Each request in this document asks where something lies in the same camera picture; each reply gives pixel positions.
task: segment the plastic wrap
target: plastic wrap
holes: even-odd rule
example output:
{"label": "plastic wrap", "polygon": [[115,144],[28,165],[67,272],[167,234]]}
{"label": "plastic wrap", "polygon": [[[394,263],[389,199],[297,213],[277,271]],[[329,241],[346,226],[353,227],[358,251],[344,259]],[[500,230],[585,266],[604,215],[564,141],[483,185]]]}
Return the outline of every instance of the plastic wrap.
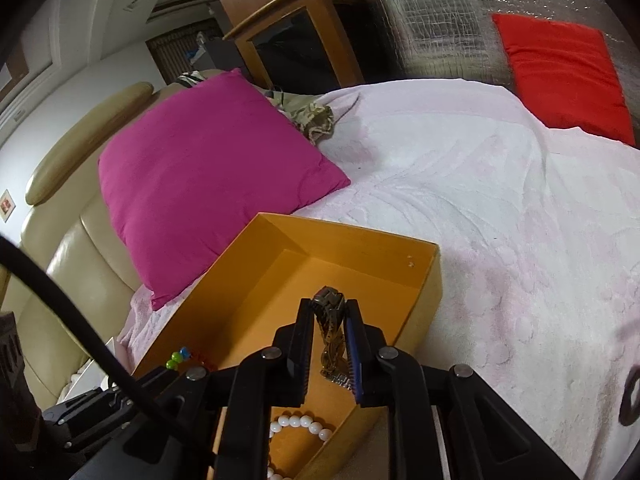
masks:
{"label": "plastic wrap", "polygon": [[603,0],[370,0],[408,77],[465,78],[513,89],[492,12],[581,23],[605,35],[626,103],[640,126],[640,52]]}

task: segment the wall picture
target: wall picture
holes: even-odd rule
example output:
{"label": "wall picture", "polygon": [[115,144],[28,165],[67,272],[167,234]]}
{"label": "wall picture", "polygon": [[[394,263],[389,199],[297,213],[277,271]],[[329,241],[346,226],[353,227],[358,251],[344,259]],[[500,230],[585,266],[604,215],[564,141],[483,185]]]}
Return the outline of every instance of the wall picture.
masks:
{"label": "wall picture", "polygon": [[5,189],[4,193],[2,193],[2,196],[0,196],[0,218],[2,218],[2,220],[6,222],[9,219],[9,216],[11,216],[11,213],[14,212],[14,209],[14,199],[11,198],[9,190]]}

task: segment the silver bolt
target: silver bolt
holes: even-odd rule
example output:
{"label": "silver bolt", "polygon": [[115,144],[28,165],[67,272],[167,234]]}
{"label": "silver bolt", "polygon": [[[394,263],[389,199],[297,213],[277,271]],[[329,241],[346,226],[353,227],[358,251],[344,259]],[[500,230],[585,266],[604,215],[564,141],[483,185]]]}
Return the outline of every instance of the silver bolt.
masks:
{"label": "silver bolt", "polygon": [[269,346],[262,350],[262,358],[263,359],[277,359],[282,355],[282,350],[280,350],[277,346]]}
{"label": "silver bolt", "polygon": [[398,357],[399,352],[398,349],[393,346],[383,346],[380,350],[378,350],[378,355],[386,360],[395,359]]}
{"label": "silver bolt", "polygon": [[194,366],[187,370],[185,376],[190,381],[199,381],[207,376],[207,369],[202,366]]}
{"label": "silver bolt", "polygon": [[455,373],[456,377],[466,379],[474,374],[474,370],[469,365],[460,364],[453,367],[453,373]]}

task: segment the headboard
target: headboard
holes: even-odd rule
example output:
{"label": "headboard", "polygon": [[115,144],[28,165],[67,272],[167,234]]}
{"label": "headboard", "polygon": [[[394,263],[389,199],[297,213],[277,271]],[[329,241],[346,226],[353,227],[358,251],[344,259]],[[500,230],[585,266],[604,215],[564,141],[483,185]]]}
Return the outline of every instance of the headboard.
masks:
{"label": "headboard", "polygon": [[[211,77],[220,70],[202,73]],[[111,227],[98,185],[97,159],[123,126],[182,90],[172,83],[154,93],[150,83],[140,82],[109,97],[65,133],[27,185],[25,198],[33,208],[22,227],[20,246],[105,342],[120,333],[141,282]],[[284,105],[297,108],[311,99],[285,94]],[[38,405],[48,408],[88,355],[58,318],[2,267],[0,303],[0,312],[15,314],[29,388]]]}

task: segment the open box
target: open box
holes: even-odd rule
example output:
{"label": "open box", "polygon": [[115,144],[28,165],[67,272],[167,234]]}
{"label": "open box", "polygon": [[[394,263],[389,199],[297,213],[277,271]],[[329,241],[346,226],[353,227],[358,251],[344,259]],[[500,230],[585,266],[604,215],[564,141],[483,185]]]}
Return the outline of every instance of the open box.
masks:
{"label": "open box", "polygon": [[[320,220],[257,215],[217,259],[176,311],[135,371],[164,365],[187,346],[216,364],[235,366],[270,346],[276,329],[294,323],[301,298],[323,286],[358,300],[365,323],[387,343],[413,352],[442,296],[438,246]],[[300,409],[334,434],[326,443],[302,428],[283,428],[270,443],[276,472],[296,480],[331,478],[380,416],[361,409],[348,390],[320,375],[322,338],[316,324],[308,394]],[[189,364],[183,364],[184,371]]]}

